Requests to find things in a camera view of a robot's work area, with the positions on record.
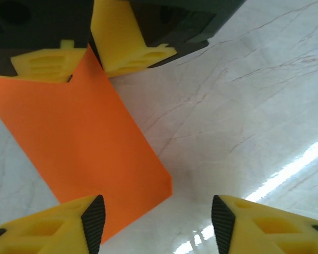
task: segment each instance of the yellow 3d-printed part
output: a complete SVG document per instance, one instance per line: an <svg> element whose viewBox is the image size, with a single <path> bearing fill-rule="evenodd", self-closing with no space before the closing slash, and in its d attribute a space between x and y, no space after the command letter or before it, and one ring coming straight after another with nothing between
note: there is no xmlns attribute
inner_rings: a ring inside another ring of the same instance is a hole
<svg viewBox="0 0 318 254"><path fill-rule="evenodd" d="M41 49L11 57L18 80L67 82L84 56L86 48L75 48L73 40L61 40L59 49Z"/></svg>
<svg viewBox="0 0 318 254"><path fill-rule="evenodd" d="M220 254L318 254L318 221L231 196L215 196Z"/></svg>
<svg viewBox="0 0 318 254"><path fill-rule="evenodd" d="M101 195L0 226L0 254L97 254L105 222Z"/></svg>
<svg viewBox="0 0 318 254"><path fill-rule="evenodd" d="M128 1L96 0L91 32L109 77L145 69L176 54L165 44L146 46Z"/></svg>

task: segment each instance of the yellow plastic part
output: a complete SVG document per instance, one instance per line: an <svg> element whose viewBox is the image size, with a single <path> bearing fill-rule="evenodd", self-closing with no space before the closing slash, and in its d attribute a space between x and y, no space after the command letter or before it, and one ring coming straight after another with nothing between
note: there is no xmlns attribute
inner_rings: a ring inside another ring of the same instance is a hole
<svg viewBox="0 0 318 254"><path fill-rule="evenodd" d="M236 217L229 254L318 254L318 231L312 227L317 220L240 198L220 198Z"/></svg>
<svg viewBox="0 0 318 254"><path fill-rule="evenodd" d="M0 254L89 254L81 216L96 198L80 198L1 225L7 231L0 236Z"/></svg>
<svg viewBox="0 0 318 254"><path fill-rule="evenodd" d="M86 48L75 48L73 40L61 40L59 49L41 49L11 57L18 80L65 83L84 56Z"/></svg>
<svg viewBox="0 0 318 254"><path fill-rule="evenodd" d="M166 47L147 47L128 1L94 1L91 32L108 77L143 70L176 54Z"/></svg>

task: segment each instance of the glossy floor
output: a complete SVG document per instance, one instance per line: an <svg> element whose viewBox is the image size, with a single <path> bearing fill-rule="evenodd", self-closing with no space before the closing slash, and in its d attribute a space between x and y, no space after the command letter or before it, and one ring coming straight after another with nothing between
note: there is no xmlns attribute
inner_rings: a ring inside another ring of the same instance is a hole
<svg viewBox="0 0 318 254"><path fill-rule="evenodd" d="M112 82L174 195L101 253L217 253L214 194L318 219L318 1L248 0L208 49ZM55 204L0 121L0 223Z"/></svg>

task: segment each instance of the orange paper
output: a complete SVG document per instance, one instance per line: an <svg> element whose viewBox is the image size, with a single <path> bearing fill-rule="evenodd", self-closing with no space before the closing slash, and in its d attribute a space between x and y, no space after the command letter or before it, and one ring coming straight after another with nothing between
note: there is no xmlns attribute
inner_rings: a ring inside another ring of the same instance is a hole
<svg viewBox="0 0 318 254"><path fill-rule="evenodd" d="M172 194L90 48L69 83L0 78L0 118L61 203L104 196L103 241Z"/></svg>

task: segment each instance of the white marble floor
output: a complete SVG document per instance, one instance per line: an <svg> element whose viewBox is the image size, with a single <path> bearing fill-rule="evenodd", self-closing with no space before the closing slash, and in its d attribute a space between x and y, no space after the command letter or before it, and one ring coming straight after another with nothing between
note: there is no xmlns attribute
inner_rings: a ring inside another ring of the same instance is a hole
<svg viewBox="0 0 318 254"><path fill-rule="evenodd" d="M318 219L318 1L247 0L208 49L112 82L174 195L101 253L217 253L214 194ZM0 121L0 223L55 204Z"/></svg>

